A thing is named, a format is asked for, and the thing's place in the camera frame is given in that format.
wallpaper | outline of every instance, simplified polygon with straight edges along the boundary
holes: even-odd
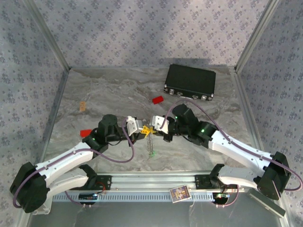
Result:
[[[268,0],[35,0],[73,67],[235,65]]]
[[[287,155],[303,177],[303,2],[283,0],[246,63],[241,78],[267,151]],[[289,187],[298,181],[290,180]],[[286,192],[303,226],[303,192]]]
[[[23,2],[1,0],[0,227],[18,218],[9,187],[22,164],[40,158],[62,75]]]

black case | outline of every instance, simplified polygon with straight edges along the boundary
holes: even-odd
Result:
[[[215,81],[216,73],[213,71],[172,64],[164,92],[192,99],[212,100]]]

red block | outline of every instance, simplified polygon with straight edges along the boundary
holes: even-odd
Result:
[[[83,137],[83,138],[87,137],[87,136],[90,135],[91,131],[92,131],[91,129],[81,130],[80,131],[80,136]]]
[[[164,98],[163,98],[162,96],[159,96],[159,97],[156,97],[156,98],[153,98],[153,99],[152,99],[152,102],[153,102],[154,104],[161,103],[161,102],[163,102],[163,101],[164,101]]]

gray marble floor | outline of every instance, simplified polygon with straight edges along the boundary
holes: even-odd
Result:
[[[198,100],[197,103],[228,134],[249,144],[228,68],[211,70],[217,73],[214,99]],[[45,158],[50,159],[75,146],[81,141],[80,130],[95,128],[105,114],[115,114],[119,123],[128,115],[148,120],[153,115],[164,115],[178,99],[163,93],[167,72],[167,68],[71,70]],[[154,105],[152,99],[160,95],[164,102]],[[86,102],[84,112],[79,111],[80,101]],[[188,106],[199,119],[208,120],[194,106]],[[138,141],[134,147],[135,158],[129,163],[116,164],[98,157],[89,164],[97,172],[211,170],[217,163],[242,166],[219,152],[191,144],[182,137],[174,137],[171,143],[166,143],[161,137],[153,136],[156,155],[152,158],[149,158],[146,140]],[[131,156],[131,149],[123,141],[109,147],[104,154],[124,160]]]

yellow object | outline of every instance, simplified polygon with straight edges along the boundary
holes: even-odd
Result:
[[[80,112],[85,111],[85,108],[86,108],[85,102],[84,102],[84,101],[81,101],[81,102],[80,102]]]
[[[148,136],[148,134],[150,134],[150,133],[154,134],[154,133],[157,133],[157,131],[154,131],[153,127],[148,128],[147,126],[144,125],[143,129],[141,130],[141,133],[145,134],[144,138],[146,138]]]

